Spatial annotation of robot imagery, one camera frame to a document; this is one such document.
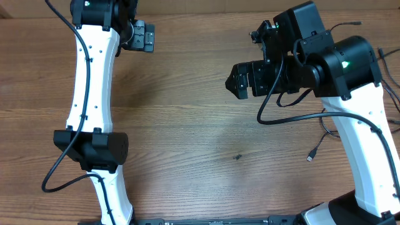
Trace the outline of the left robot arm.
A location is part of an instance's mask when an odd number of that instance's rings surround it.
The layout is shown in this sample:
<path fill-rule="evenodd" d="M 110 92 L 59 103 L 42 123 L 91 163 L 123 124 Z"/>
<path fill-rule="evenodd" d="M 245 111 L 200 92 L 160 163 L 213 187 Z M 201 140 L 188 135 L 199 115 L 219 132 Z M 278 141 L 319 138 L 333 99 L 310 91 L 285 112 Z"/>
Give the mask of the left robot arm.
<path fill-rule="evenodd" d="M 74 94 L 66 127 L 54 132 L 54 144 L 62 154 L 41 188 L 53 193 L 89 178 L 101 207 L 98 224 L 136 223 L 123 176 L 128 135 L 113 131 L 111 89 L 114 60 L 121 50 L 154 51 L 155 27 L 135 18 L 137 5 L 135 0 L 73 0 L 72 20 L 61 18 L 76 38 Z M 65 157 L 79 163 L 84 175 L 48 188 Z"/>

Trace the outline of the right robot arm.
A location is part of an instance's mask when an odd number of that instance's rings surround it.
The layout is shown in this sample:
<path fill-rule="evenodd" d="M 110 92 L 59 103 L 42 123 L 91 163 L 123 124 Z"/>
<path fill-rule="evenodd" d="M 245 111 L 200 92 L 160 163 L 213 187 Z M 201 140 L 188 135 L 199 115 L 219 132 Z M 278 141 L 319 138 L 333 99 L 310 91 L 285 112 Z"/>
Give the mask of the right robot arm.
<path fill-rule="evenodd" d="M 314 93 L 344 146 L 353 191 L 268 224 L 396 224 L 399 221 L 399 155 L 384 110 L 382 74 L 361 36 L 335 42 L 312 1 L 292 7 L 251 33 L 263 59 L 233 66 L 226 88 L 250 94 Z"/>

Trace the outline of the small black debris piece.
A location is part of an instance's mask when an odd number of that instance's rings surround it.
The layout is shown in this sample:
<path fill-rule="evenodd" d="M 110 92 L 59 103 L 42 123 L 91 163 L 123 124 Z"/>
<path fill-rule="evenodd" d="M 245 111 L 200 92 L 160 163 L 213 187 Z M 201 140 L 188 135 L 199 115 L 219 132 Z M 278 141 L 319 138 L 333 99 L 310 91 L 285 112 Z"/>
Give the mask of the small black debris piece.
<path fill-rule="evenodd" d="M 233 159 L 239 160 L 242 156 L 243 156 L 242 154 L 238 154 L 238 155 L 234 156 Z"/>

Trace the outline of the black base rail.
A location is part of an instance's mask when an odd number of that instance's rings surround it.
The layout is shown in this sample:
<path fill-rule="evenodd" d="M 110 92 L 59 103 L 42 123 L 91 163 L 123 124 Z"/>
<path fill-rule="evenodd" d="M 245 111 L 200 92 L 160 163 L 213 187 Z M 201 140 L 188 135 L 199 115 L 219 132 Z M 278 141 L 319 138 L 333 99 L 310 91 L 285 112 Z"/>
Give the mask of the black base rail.
<path fill-rule="evenodd" d="M 301 214 L 297 215 L 271 215 L 262 218 L 234 218 L 234 219 L 184 219 L 165 220 L 133 219 L 130 225 L 306 225 L 307 222 Z"/>

